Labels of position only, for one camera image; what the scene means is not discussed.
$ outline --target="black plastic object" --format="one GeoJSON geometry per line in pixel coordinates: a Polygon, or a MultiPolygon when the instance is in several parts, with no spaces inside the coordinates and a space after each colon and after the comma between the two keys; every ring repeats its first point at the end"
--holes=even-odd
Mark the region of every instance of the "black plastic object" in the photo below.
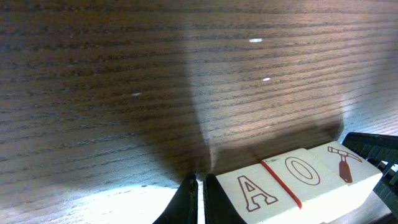
{"type": "Polygon", "coordinates": [[[206,224],[246,224],[213,174],[206,176],[203,194],[206,224]]]}
{"type": "Polygon", "coordinates": [[[373,191],[398,218],[398,172],[391,174],[390,168],[398,164],[398,137],[380,134],[349,133],[343,145],[380,168],[383,177],[373,191]],[[380,167],[381,161],[388,164],[380,167]]]}
{"type": "Polygon", "coordinates": [[[154,224],[197,224],[198,182],[194,172],[188,174],[154,224]]]}

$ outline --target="white block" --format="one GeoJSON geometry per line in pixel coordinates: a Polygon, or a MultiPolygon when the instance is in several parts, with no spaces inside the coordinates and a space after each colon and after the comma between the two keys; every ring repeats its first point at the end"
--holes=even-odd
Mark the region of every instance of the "white block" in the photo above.
{"type": "Polygon", "coordinates": [[[302,203],[299,222],[321,223],[347,197],[346,183],[306,149],[263,160],[302,203]]]}
{"type": "Polygon", "coordinates": [[[248,224],[294,223],[299,207],[261,164],[216,176],[248,224]]]}
{"type": "Polygon", "coordinates": [[[334,215],[325,217],[324,222],[333,221],[358,208],[382,177],[379,169],[336,141],[308,151],[348,184],[345,202],[335,208],[334,215]]]}

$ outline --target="axe illustration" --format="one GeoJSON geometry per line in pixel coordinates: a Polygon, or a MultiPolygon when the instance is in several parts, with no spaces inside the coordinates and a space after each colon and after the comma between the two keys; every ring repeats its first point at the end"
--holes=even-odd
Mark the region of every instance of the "axe illustration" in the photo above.
{"type": "Polygon", "coordinates": [[[354,154],[351,154],[349,152],[340,150],[340,149],[335,149],[334,147],[328,146],[328,152],[331,153],[337,153],[341,156],[341,161],[338,164],[339,166],[339,171],[340,171],[340,177],[347,183],[352,183],[353,182],[353,177],[351,176],[351,172],[349,171],[349,165],[347,163],[347,157],[351,157],[359,162],[362,162],[362,160],[358,157],[355,156],[354,154]]]}

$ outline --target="red band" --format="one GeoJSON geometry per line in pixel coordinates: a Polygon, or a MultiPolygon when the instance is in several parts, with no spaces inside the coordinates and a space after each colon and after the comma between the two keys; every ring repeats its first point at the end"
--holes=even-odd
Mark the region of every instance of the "red band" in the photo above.
{"type": "Polygon", "coordinates": [[[285,189],[285,191],[292,197],[292,199],[297,203],[298,207],[301,209],[303,205],[301,204],[300,199],[292,192],[292,190],[290,190],[286,186],[286,184],[278,177],[278,175],[276,175],[276,173],[271,169],[271,167],[269,167],[264,161],[261,161],[261,165],[263,165],[268,170],[268,172],[275,178],[276,181],[278,181],[280,186],[282,186],[285,189]]]}

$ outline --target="letter a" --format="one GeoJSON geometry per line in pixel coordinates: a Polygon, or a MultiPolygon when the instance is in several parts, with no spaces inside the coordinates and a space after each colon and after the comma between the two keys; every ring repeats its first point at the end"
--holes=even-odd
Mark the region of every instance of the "letter a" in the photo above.
{"type": "Polygon", "coordinates": [[[274,196],[267,194],[259,186],[257,186],[253,181],[249,180],[245,175],[238,177],[239,184],[241,186],[244,198],[246,199],[246,209],[249,212],[253,212],[261,208],[261,206],[254,201],[261,201],[259,197],[264,197],[264,201],[267,205],[277,202],[278,199],[274,196]]]}

